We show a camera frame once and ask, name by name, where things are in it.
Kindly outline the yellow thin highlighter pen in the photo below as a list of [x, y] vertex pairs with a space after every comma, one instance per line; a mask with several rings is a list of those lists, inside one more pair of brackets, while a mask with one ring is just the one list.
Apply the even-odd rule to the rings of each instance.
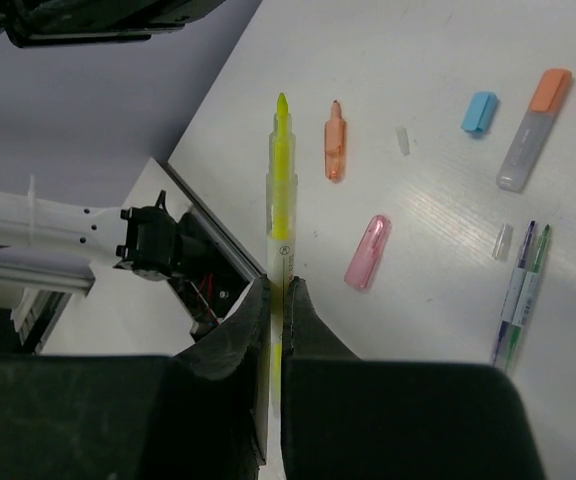
[[278, 96], [266, 175], [266, 274], [270, 282], [270, 405], [281, 417], [281, 361], [287, 294], [294, 277], [298, 176], [296, 135], [286, 95]]

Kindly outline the clear small pen cap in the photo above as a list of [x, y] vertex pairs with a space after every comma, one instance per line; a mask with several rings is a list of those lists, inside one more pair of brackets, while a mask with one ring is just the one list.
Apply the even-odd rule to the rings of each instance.
[[492, 250], [492, 258], [494, 260], [504, 262], [507, 259], [513, 231], [513, 227], [508, 223], [504, 223], [501, 226]]

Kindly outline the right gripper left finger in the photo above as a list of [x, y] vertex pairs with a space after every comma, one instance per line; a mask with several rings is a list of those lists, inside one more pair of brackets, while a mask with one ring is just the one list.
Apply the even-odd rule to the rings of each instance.
[[267, 276], [255, 278], [230, 317], [176, 356], [194, 381], [195, 434], [212, 453], [241, 447], [256, 465], [267, 460], [270, 293]]

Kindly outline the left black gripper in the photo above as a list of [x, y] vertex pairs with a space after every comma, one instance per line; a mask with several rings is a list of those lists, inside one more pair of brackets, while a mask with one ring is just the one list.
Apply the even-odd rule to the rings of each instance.
[[19, 48], [131, 43], [183, 29], [222, 0], [0, 0], [0, 35]]

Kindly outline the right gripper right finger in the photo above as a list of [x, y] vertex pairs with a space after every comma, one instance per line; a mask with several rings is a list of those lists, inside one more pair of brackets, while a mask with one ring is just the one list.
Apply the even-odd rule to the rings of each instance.
[[359, 359], [319, 317], [307, 283], [300, 277], [293, 278], [287, 292], [282, 359], [289, 358]]

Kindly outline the green thin pen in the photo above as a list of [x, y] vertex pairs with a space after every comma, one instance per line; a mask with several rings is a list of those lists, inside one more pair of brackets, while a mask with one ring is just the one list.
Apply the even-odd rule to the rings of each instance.
[[547, 256], [552, 229], [547, 224], [539, 236], [537, 249], [533, 264], [525, 276], [524, 284], [520, 292], [517, 308], [512, 320], [512, 327], [509, 330], [509, 341], [506, 359], [503, 363], [503, 371], [510, 373], [518, 356], [520, 340], [524, 328], [531, 317], [533, 304], [537, 297], [542, 266]]

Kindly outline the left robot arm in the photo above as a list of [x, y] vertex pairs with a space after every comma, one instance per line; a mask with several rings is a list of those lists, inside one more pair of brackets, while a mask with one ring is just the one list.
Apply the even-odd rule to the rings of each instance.
[[[175, 32], [216, 1], [0, 1], [0, 35], [19, 48], [147, 41]], [[128, 270], [153, 281], [182, 276], [207, 259], [204, 241], [185, 235], [166, 194], [145, 207], [90, 208], [0, 192], [0, 245], [38, 247]]]

